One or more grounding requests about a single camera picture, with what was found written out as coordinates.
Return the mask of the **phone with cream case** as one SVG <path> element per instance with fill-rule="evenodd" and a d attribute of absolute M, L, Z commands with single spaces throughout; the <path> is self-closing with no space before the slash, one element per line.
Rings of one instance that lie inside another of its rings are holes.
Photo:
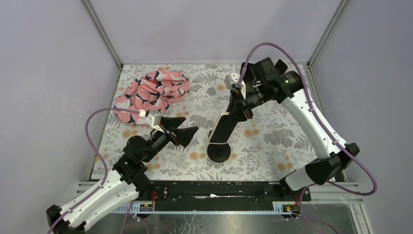
<path fill-rule="evenodd" d="M 226 144 L 236 126 L 229 112 L 222 113 L 208 135 L 209 144 Z"/>

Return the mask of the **black phone stand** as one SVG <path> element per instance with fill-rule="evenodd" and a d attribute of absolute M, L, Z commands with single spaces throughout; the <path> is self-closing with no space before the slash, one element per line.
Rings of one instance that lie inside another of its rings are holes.
<path fill-rule="evenodd" d="M 209 143 L 207 147 L 207 156 L 214 162 L 222 163 L 227 161 L 231 155 L 231 147 L 228 143 L 215 144 Z"/>

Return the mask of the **phone with purple case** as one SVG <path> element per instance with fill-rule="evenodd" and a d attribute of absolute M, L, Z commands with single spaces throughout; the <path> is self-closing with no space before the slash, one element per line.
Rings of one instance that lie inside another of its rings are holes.
<path fill-rule="evenodd" d="M 240 72 L 240 79 L 243 79 L 247 70 L 247 62 L 242 63 L 241 72 Z"/>

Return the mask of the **phone with beige case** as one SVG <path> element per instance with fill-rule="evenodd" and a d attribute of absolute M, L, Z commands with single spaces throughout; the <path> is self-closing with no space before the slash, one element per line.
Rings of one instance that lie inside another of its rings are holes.
<path fill-rule="evenodd" d="M 282 75 L 288 70 L 288 65 L 282 59 L 279 59 L 275 63 L 275 68 L 278 70 L 279 74 Z"/>

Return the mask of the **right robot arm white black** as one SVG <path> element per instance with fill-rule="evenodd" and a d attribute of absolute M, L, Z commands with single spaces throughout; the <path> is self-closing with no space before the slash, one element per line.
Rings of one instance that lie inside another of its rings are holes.
<path fill-rule="evenodd" d="M 210 144 L 227 146 L 237 123 L 252 119 L 254 108 L 271 100 L 280 104 L 304 131 L 317 156 L 281 180 L 279 193 L 287 201 L 305 186 L 325 184 L 360 152 L 356 143 L 347 143 L 320 114 L 304 84 L 299 73 L 288 71 L 281 59 L 277 63 L 270 58 L 245 63 L 240 73 L 225 77 L 230 103 L 209 136 Z"/>

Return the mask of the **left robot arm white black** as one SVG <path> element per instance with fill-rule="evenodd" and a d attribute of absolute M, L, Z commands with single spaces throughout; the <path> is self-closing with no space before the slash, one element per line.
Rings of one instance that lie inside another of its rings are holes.
<path fill-rule="evenodd" d="M 146 176 L 150 162 L 168 143 L 187 147 L 198 131 L 197 126 L 180 129 L 185 117 L 161 117 L 159 129 L 149 139 L 132 136 L 123 149 L 123 155 L 106 176 L 73 201 L 52 205 L 46 211 L 50 234 L 81 234 L 97 221 L 136 199 L 152 197 L 154 188 Z"/>

